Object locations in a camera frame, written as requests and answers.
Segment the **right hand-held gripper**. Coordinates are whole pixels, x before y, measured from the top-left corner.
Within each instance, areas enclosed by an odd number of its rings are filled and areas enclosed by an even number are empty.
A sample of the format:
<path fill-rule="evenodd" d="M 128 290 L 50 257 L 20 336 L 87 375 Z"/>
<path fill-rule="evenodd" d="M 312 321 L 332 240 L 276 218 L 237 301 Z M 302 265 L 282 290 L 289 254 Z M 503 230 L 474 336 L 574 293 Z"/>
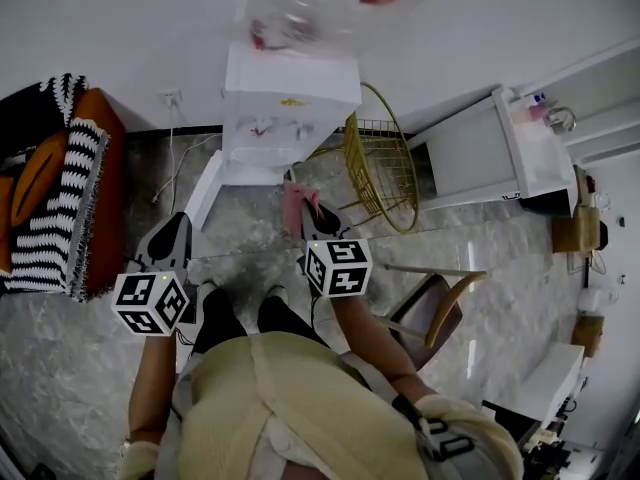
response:
<path fill-rule="evenodd" d="M 349 217 L 320 199 L 301 203 L 301 270 L 316 294 L 327 298 L 366 292 L 373 270 L 369 243 Z"/>

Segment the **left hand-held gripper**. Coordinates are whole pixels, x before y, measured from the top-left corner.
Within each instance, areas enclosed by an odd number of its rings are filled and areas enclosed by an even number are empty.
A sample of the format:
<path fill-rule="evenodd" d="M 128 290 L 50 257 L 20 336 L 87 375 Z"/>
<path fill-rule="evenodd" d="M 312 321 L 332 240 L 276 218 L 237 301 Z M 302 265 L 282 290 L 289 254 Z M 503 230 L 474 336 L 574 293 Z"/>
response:
<path fill-rule="evenodd" d="M 117 276 L 111 309 L 136 336 L 170 336 L 189 304 L 192 223 L 174 212 L 140 241 L 133 264 Z"/>

